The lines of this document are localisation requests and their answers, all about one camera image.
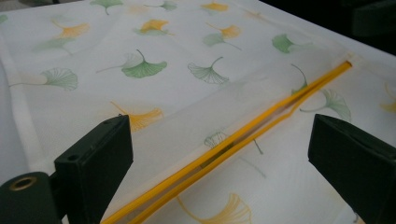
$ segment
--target yellow cord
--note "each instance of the yellow cord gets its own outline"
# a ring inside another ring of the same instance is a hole
[[[280,101],[279,103],[273,105],[270,107],[268,110],[260,114],[257,118],[249,122],[247,125],[242,127],[240,130],[232,134],[230,137],[225,139],[223,142],[218,144],[216,147],[213,149],[207,151],[203,156],[200,158],[196,159],[195,161],[191,162],[184,168],[182,168],[180,171],[176,172],[175,174],[169,176],[166,178],[163,182],[161,182],[159,185],[155,186],[153,189],[150,189],[148,192],[144,193],[140,197],[136,198],[134,201],[131,203],[127,204],[121,210],[113,214],[111,217],[106,219],[103,223],[114,223],[124,216],[128,215],[132,211],[134,211],[137,207],[141,206],[148,200],[158,196],[161,194],[164,190],[168,189],[170,186],[175,184],[178,180],[186,176],[188,173],[190,173],[192,170],[194,170],[196,167],[201,165],[203,162],[209,160],[212,158],[214,155],[216,155],[218,152],[220,152],[222,149],[225,147],[229,146],[231,143],[235,143],[237,139],[239,139],[242,136],[245,136],[247,133],[250,133],[254,131],[261,122],[269,118],[271,115],[273,115],[276,111],[279,109],[286,108],[287,106],[291,106],[293,103],[295,103],[294,107],[291,109],[291,111],[287,114],[284,114],[271,123],[269,123],[267,126],[263,127],[259,131],[251,134],[250,136],[246,137],[239,143],[237,143],[234,147],[230,148],[227,150],[224,154],[222,154],[220,157],[218,157],[216,160],[212,161],[209,163],[204,169],[200,170],[196,174],[192,175],[191,177],[187,178],[181,184],[178,186],[174,187],[170,191],[168,191],[166,194],[164,194],[158,201],[153,203],[151,206],[149,206],[147,209],[145,209],[140,215],[138,215],[135,219],[133,219],[130,223],[141,223],[143,222],[146,218],[148,218],[152,213],[154,213],[156,210],[158,210],[161,206],[163,206],[165,203],[169,202],[171,199],[176,197],[181,191],[186,189],[188,186],[199,180],[201,177],[206,175],[208,172],[213,170],[216,166],[221,164],[223,161],[228,159],[230,156],[232,156],[236,151],[238,151],[240,148],[244,147],[247,145],[249,142],[253,141],[255,138],[260,136],[261,134],[265,133],[275,125],[277,125],[280,121],[288,118],[291,116],[291,114],[294,112],[294,110],[309,96],[311,96],[313,93],[315,93],[317,90],[322,88],[324,85],[326,85],[328,82],[333,80],[334,78],[338,77],[342,73],[344,73],[348,68],[351,67],[351,64],[349,62],[345,62],[340,64],[338,67],[334,68],[331,72],[327,73],[326,75],[322,76],[321,78],[317,79],[316,81],[312,82],[309,84],[306,88],[304,88],[301,91],[298,91],[297,93],[293,94],[292,96]]]

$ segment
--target black plastic part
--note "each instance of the black plastic part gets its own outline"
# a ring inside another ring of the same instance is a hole
[[[396,148],[340,119],[316,115],[309,161],[366,224],[396,223]]]
[[[49,176],[34,172],[19,175],[3,184],[0,188],[0,223],[61,223]]]
[[[99,223],[132,162],[128,116],[102,122],[57,158],[70,223]]]

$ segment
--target dark background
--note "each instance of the dark background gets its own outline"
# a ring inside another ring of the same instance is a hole
[[[396,55],[396,0],[260,1]]]

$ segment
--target screw hole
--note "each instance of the screw hole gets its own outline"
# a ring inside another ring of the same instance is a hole
[[[69,156],[67,159],[68,159],[69,161],[75,161],[76,159],[78,159],[78,155]]]
[[[23,190],[31,187],[35,182],[37,181],[37,177],[35,176],[26,176],[24,178],[21,178],[9,187],[9,189],[13,191],[18,191],[18,190]]]

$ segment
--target yellow strip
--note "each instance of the yellow strip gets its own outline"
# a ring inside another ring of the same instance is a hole
[[[149,190],[145,194],[141,195],[131,203],[127,204],[123,208],[121,208],[120,211],[114,213],[111,217],[106,219],[103,223],[114,223],[124,216],[128,215],[132,211],[134,211],[137,207],[141,206],[143,203],[147,202],[148,200],[158,196],[160,193],[162,193],[165,189],[168,189],[170,186],[175,184],[178,180],[180,180],[182,177],[184,177],[186,174],[190,173],[192,170],[194,170],[196,167],[201,165],[203,162],[209,160],[212,158],[214,155],[216,155],[219,151],[233,143],[236,139],[240,138],[241,136],[244,136],[244,134],[251,132],[254,130],[254,128],[257,128],[257,126],[265,119],[269,118],[271,115],[273,115],[277,110],[284,108],[287,105],[290,105],[291,103],[295,102],[298,100],[296,106],[301,104],[306,98],[308,98],[311,94],[315,93],[317,90],[319,90],[321,87],[323,87],[325,84],[333,80],[334,78],[338,77],[341,75],[343,72],[345,72],[348,68],[351,67],[351,64],[348,62],[342,63],[338,67],[334,68],[331,72],[328,74],[320,77],[316,81],[312,82],[309,84],[306,88],[304,88],[301,91],[298,91],[297,93],[293,94],[292,96],[280,101],[279,103],[275,104],[274,106],[270,107],[267,111],[264,113],[260,114],[257,118],[249,122],[247,125],[242,127],[240,130],[232,134],[229,138],[225,139],[223,142],[218,144],[216,147],[213,149],[207,151],[203,156],[198,158],[197,160],[191,162],[184,168],[182,168],[180,171],[175,173],[174,175],[169,176],[167,179],[165,179],[163,182],[161,182],[159,185],[155,186],[153,189]],[[179,192],[181,192],[183,189],[187,188],[189,185],[191,185],[193,182],[201,178],[203,175],[207,174],[210,172],[214,167],[216,167],[218,164],[220,164],[222,161],[226,160],[228,157],[233,155],[237,150],[239,150],[241,147],[245,146],[248,142],[252,141],[253,139],[257,138],[259,135],[262,133],[266,132],[276,124],[278,124],[281,120],[289,117],[291,113],[294,111],[294,107],[288,114],[285,114],[278,119],[274,120],[271,122],[268,126],[264,127],[263,129],[259,130],[258,132],[254,133],[250,137],[246,138],[236,146],[232,147],[229,149],[226,153],[222,154],[219,158],[217,158],[215,161],[211,162],[209,165],[207,165],[203,170],[199,171],[195,175],[191,176],[190,178],[186,179],[184,182],[182,182],[180,185],[175,187],[174,189],[171,189],[168,193],[163,195],[161,199],[159,199],[157,202],[155,202],[153,205],[151,205],[148,209],[146,209],[144,212],[142,212],[138,217],[136,217],[132,223],[140,223],[143,220],[145,220],[149,215],[151,215],[153,212],[155,212],[158,208],[160,208],[162,205],[164,205],[166,202],[171,200],[173,197],[178,195]]]

